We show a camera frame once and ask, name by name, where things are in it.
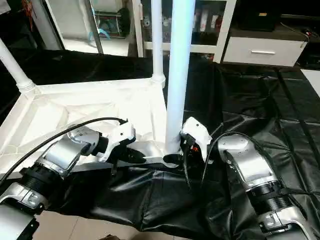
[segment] shelf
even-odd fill
[[[145,41],[144,42],[144,48],[146,50],[152,50],[152,42],[151,41]],[[191,53],[201,53],[201,54],[215,54],[216,53],[217,46],[215,45],[197,45],[192,44],[191,45]],[[170,43],[164,42],[162,43],[162,50],[163,51],[170,51]]]

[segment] black tablecloth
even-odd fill
[[[38,85],[150,77],[145,58],[98,56],[70,51],[15,51],[27,75]],[[0,118],[18,90],[0,66]],[[168,79],[169,60],[164,60]],[[163,90],[165,99],[167,89]],[[272,157],[287,187],[320,190],[320,99],[298,69],[218,65],[191,57],[184,118],[193,116],[209,131],[235,130],[253,136]],[[74,173],[57,192],[50,210],[108,220],[140,231],[162,231],[192,239],[264,239],[256,214],[234,173],[217,152],[205,187],[199,190],[203,164],[191,168],[189,191],[181,167],[124,167]],[[296,195],[320,236],[319,197]]]

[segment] white tabletop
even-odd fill
[[[305,77],[309,80],[312,87],[320,97],[320,71],[306,70],[306,69],[302,69],[301,71],[303,72]]]

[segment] cabinet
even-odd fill
[[[151,0],[133,0],[139,57],[152,50]],[[162,0],[162,49],[170,51],[173,0]],[[191,52],[214,55],[220,63],[236,0],[196,0]]]

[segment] white frame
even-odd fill
[[[117,97],[119,94],[112,95],[114,93],[114,89],[112,89],[113,85],[116,85],[120,90],[127,89],[132,93],[138,93],[141,87],[149,88],[147,93],[147,97],[144,99],[140,99],[139,101],[143,101],[144,103],[152,103],[152,106],[147,107],[146,109],[150,109],[150,117],[151,117],[151,124],[152,124],[152,132],[155,132],[156,138],[153,138],[153,141],[149,139],[142,139],[141,144],[137,147],[140,149],[147,150],[145,159],[147,159],[148,163],[159,163],[162,162],[165,166],[174,168],[176,167],[175,164],[166,163],[163,161],[163,157],[167,154],[178,153],[180,147],[180,130],[182,128],[183,123],[183,112],[184,112],[184,103],[185,103],[185,95],[186,95],[186,86],[187,86],[187,76],[188,76],[188,68],[189,68],[189,56],[190,56],[190,48],[191,48],[191,38],[192,38],[192,24],[193,24],[193,17],[195,12],[195,0],[190,0],[186,4],[185,0],[174,0],[173,8],[172,8],[172,16],[173,16],[173,24],[172,24],[172,50],[171,50],[171,58],[170,58],[170,71],[169,71],[169,79],[170,84],[168,87],[168,101],[167,106],[168,110],[166,112],[165,101],[163,97],[163,92],[161,87],[165,85],[165,78],[163,74],[163,55],[162,55],[162,10],[159,6],[158,0],[151,0],[152,1],[152,14],[155,17],[152,21],[152,40],[153,43],[153,75],[150,78],[143,78],[143,79],[129,79],[129,80],[115,80],[115,81],[101,81],[101,82],[82,82],[82,83],[66,83],[66,84],[56,84],[56,85],[41,85],[36,86],[31,79],[29,79],[26,74],[23,72],[21,67],[18,65],[14,57],[11,55],[10,51],[7,49],[6,45],[0,39],[0,60],[6,66],[7,70],[10,72],[12,77],[17,83],[18,89],[21,92],[21,95],[13,106],[12,110],[10,111],[9,115],[0,126],[0,151],[4,150],[5,147],[9,147],[11,144],[11,140],[14,136],[17,136],[18,139],[22,139],[23,135],[26,133],[29,126],[28,123],[25,124],[23,121],[24,116],[27,113],[30,113],[33,117],[29,117],[30,120],[35,120],[35,124],[32,125],[32,137],[34,139],[34,134],[38,136],[38,124],[42,124],[45,122],[45,119],[38,118],[41,115],[47,117],[48,113],[45,114],[37,114],[32,110],[31,103],[33,100],[37,100],[37,96],[41,96],[43,94],[62,94],[62,102],[59,105],[64,105],[68,103],[70,99],[70,94],[74,92],[80,92],[80,96],[84,96],[84,94],[89,93],[91,97],[88,98],[81,98],[81,100],[85,100],[85,104],[88,104],[90,99],[94,99],[94,102],[100,99],[100,96],[108,96],[112,97],[112,101],[117,101],[119,98]],[[132,112],[132,108],[125,109],[126,114],[128,112]],[[50,114],[52,116],[59,116],[57,114],[57,110],[50,110]],[[139,117],[139,114],[136,112],[132,115],[132,118],[136,116]],[[140,121],[143,122],[142,119],[137,119],[136,124],[139,124]],[[8,162],[2,161],[1,163],[4,164],[2,166],[1,171],[6,172],[8,168],[10,168],[15,161],[18,160],[19,155],[24,154],[23,152],[18,152],[18,147],[15,147],[16,151],[13,152],[12,149],[9,151],[7,155],[14,155],[15,157],[9,158]],[[24,162],[24,164],[31,166],[33,164],[32,158],[29,158],[28,161]],[[88,159],[86,158],[85,167],[80,167],[79,171],[85,171],[88,169],[98,168],[97,160],[96,159]]]
[[[218,41],[216,45],[200,45],[200,44],[192,44],[191,45],[191,52],[192,53],[202,53],[202,54],[214,54],[213,61],[216,63],[220,63],[222,60],[222,55],[224,52],[224,48],[227,41],[228,32],[231,25],[231,20],[234,14],[235,6],[237,0],[209,0],[209,1],[225,1],[225,10],[222,18],[222,25],[218,37]],[[142,9],[140,8],[137,12],[134,12],[133,14],[141,15]],[[137,39],[137,46],[138,49],[143,47],[146,50],[152,50],[152,42],[151,41],[143,41],[142,39],[142,33],[141,31],[137,31],[137,28],[141,28],[141,21],[139,24],[135,26],[136,29],[136,39]],[[169,42],[163,42],[162,43],[162,49],[164,51],[170,51],[170,43]]]

